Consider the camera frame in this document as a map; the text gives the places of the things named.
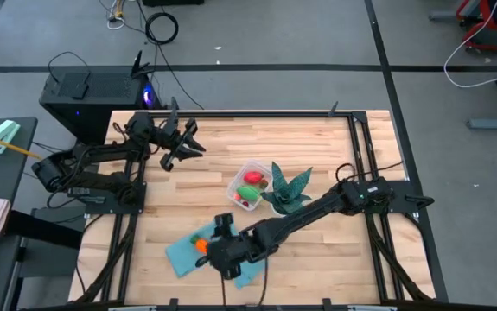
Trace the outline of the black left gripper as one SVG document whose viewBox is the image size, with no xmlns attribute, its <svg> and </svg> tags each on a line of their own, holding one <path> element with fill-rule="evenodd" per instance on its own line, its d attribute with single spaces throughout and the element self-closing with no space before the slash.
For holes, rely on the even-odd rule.
<svg viewBox="0 0 497 311">
<path fill-rule="evenodd" d="M 161 167 L 167 172 L 170 172 L 174 167 L 173 161 L 175 159 L 181 162 L 189 158 L 203 157 L 206 152 L 205 148 L 194 139 L 198 126 L 193 117 L 186 122 L 183 133 L 177 129 L 177 124 L 178 120 L 171 117 L 162 121 L 162 130 L 166 134 L 170 134 L 166 143 L 160 144 L 162 149 L 169 151 L 160 160 Z"/>
</svg>

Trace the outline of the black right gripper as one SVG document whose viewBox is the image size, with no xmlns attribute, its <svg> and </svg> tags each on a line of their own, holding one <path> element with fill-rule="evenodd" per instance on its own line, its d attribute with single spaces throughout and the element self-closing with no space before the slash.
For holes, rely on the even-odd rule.
<svg viewBox="0 0 497 311">
<path fill-rule="evenodd" d="M 234 235 L 231 230 L 233 215 L 222 213 L 214 217 L 214 231 L 207 244 L 206 255 L 198 258 L 195 267 L 200 268 L 210 263 L 225 280 L 232 280 L 241 275 L 242 263 L 256 263 L 252 248 L 246 235 Z"/>
</svg>

